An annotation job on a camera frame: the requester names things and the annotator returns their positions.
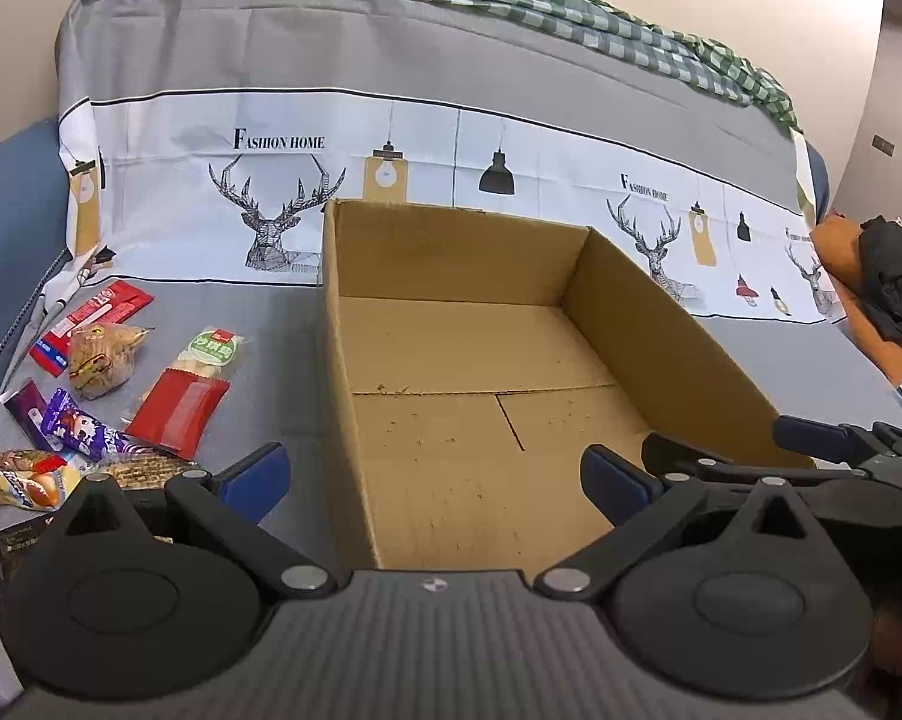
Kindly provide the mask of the dark brown cracker packet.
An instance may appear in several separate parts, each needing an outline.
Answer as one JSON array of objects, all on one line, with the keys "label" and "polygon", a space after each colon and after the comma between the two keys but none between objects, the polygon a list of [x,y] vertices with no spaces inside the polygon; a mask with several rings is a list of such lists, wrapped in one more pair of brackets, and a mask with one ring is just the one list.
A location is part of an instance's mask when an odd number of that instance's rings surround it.
[{"label": "dark brown cracker packet", "polygon": [[[104,466],[104,472],[112,476],[129,496],[140,493],[143,499],[148,499],[151,491],[161,491],[171,478],[184,470],[190,470],[188,463],[162,455],[134,455],[130,460],[113,461]],[[0,585],[7,583],[23,566],[32,546],[52,520],[50,512],[42,512],[0,530]]]}]

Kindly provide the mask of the plain red snack packet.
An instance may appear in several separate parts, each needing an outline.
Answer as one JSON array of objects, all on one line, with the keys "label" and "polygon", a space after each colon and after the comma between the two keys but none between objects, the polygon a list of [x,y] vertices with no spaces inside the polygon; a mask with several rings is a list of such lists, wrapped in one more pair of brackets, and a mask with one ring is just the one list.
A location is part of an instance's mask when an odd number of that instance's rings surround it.
[{"label": "plain red snack packet", "polygon": [[164,369],[130,421],[127,434],[192,461],[206,423],[228,388],[223,379]]}]

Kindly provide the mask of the yellow cartoon bread packet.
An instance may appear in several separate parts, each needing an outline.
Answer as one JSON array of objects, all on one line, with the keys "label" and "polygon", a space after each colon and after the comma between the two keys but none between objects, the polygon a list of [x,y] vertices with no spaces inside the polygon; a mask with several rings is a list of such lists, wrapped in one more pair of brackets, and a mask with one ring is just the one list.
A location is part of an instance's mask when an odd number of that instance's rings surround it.
[{"label": "yellow cartoon bread packet", "polygon": [[0,470],[0,505],[31,512],[55,511],[80,481],[80,473],[68,465],[47,473]]}]

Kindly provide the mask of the orange red peanut bar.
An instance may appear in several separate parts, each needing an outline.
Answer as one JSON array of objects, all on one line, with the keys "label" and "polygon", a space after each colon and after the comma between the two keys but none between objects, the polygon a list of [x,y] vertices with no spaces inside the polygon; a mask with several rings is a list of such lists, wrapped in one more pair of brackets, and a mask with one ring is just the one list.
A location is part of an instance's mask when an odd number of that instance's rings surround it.
[{"label": "orange red peanut bar", "polygon": [[34,473],[43,475],[64,468],[67,462],[58,454],[44,450],[5,450],[0,452],[0,470],[3,472]]}]

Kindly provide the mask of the black jacket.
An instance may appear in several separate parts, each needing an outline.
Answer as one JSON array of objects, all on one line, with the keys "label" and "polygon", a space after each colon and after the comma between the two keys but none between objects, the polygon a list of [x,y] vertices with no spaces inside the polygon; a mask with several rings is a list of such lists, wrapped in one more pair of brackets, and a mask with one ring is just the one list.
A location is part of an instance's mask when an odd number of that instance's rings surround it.
[{"label": "black jacket", "polygon": [[884,340],[902,343],[902,226],[876,216],[861,227],[861,298]]}]

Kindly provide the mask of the purple cartoon snack bar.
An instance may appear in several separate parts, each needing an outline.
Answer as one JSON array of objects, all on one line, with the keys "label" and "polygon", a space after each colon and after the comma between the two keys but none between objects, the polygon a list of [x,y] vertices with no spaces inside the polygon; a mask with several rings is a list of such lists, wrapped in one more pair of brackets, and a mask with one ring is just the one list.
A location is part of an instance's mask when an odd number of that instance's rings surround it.
[{"label": "purple cartoon snack bar", "polygon": [[47,401],[41,431],[96,463],[138,452],[127,436],[83,410],[65,388],[57,388]]}]

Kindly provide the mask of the orange cushion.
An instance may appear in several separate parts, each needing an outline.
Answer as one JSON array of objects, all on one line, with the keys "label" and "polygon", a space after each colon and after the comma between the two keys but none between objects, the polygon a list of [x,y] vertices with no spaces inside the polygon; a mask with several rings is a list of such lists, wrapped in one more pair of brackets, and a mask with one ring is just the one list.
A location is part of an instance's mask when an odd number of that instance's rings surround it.
[{"label": "orange cushion", "polygon": [[892,385],[902,384],[902,344],[884,340],[864,312],[861,301],[861,227],[846,216],[826,216],[810,232],[815,254],[837,291],[848,320],[849,336]]}]

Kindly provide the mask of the purple and white flat packet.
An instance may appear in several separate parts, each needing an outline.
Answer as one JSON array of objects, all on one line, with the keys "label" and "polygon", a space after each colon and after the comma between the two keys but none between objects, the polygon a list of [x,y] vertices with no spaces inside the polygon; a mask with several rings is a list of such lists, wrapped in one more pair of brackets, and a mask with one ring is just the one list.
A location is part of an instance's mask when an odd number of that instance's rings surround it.
[{"label": "purple and white flat packet", "polygon": [[55,445],[42,431],[47,402],[34,380],[28,379],[13,392],[0,395],[0,403],[21,427],[21,431],[28,436],[34,449],[55,452]]}]

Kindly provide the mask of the clear bag of biscuits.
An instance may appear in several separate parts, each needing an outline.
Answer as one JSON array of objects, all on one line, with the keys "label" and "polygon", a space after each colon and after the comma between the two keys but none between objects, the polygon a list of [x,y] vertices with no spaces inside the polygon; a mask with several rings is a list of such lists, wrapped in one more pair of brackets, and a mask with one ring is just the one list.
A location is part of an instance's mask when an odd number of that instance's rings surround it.
[{"label": "clear bag of biscuits", "polygon": [[92,323],[71,333],[68,383],[83,400],[96,400],[124,385],[135,372],[137,349],[149,328],[123,323]]}]

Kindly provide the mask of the red and blue snack packet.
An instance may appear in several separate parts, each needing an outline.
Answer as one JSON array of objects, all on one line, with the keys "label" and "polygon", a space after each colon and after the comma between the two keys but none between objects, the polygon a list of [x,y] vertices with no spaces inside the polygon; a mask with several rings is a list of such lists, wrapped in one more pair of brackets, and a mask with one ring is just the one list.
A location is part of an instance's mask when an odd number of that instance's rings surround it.
[{"label": "red and blue snack packet", "polygon": [[125,322],[152,302],[153,296],[143,289],[115,280],[53,323],[35,340],[29,357],[52,377],[58,377],[67,367],[71,335],[76,328],[96,322]]}]

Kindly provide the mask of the green label nougat packet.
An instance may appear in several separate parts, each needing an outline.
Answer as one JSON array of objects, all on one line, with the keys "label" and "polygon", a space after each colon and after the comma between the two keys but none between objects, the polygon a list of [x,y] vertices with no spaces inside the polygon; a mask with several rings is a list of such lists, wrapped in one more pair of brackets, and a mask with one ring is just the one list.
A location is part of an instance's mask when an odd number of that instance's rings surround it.
[{"label": "green label nougat packet", "polygon": [[171,371],[226,380],[236,367],[245,338],[220,327],[205,327],[169,364]]}]

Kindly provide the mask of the open cardboard box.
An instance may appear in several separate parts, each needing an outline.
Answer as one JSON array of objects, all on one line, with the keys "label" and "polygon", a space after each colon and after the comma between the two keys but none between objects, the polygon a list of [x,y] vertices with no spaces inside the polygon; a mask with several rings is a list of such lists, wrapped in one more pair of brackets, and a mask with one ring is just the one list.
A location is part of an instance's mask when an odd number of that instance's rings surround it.
[{"label": "open cardboard box", "polygon": [[776,408],[584,227],[444,206],[323,215],[327,496],[350,569],[535,575],[607,531],[579,461],[661,433],[789,466]]}]

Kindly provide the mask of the blue sofa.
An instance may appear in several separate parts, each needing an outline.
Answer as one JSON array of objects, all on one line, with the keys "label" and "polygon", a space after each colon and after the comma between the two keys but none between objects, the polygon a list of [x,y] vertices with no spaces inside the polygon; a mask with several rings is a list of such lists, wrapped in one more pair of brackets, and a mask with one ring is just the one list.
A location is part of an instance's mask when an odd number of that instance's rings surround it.
[{"label": "blue sofa", "polygon": [[0,383],[42,283],[64,263],[67,197],[57,122],[0,143]]}]

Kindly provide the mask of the grey deer print sofa cover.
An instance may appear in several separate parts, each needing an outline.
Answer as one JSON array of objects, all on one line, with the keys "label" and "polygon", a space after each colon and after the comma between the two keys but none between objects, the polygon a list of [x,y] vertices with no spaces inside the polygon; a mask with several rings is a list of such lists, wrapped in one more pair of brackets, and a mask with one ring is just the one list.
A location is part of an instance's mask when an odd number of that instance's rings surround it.
[{"label": "grey deer print sofa cover", "polygon": [[[629,656],[583,601],[519,569],[341,562],[327,496],[323,215],[335,202],[483,211],[599,232],[776,408],[902,427],[902,397],[841,331],[810,232],[798,137],[752,109],[490,16],[403,0],[76,0],[57,41],[67,245],[114,259],[53,278],[41,330],[115,280],[153,296],[131,378],[76,400],[138,447],[64,457],[81,481],[162,455],[335,577],[283,601],[241,660],[153,699],[26,688],[0,640],[5,718],[856,718],[856,679],[798,699],[718,699]],[[127,427],[205,327],[245,338],[194,460]],[[42,512],[0,507],[0,530]],[[820,522],[871,603],[902,596],[902,527]],[[2,598],[5,585],[0,585]]]}]

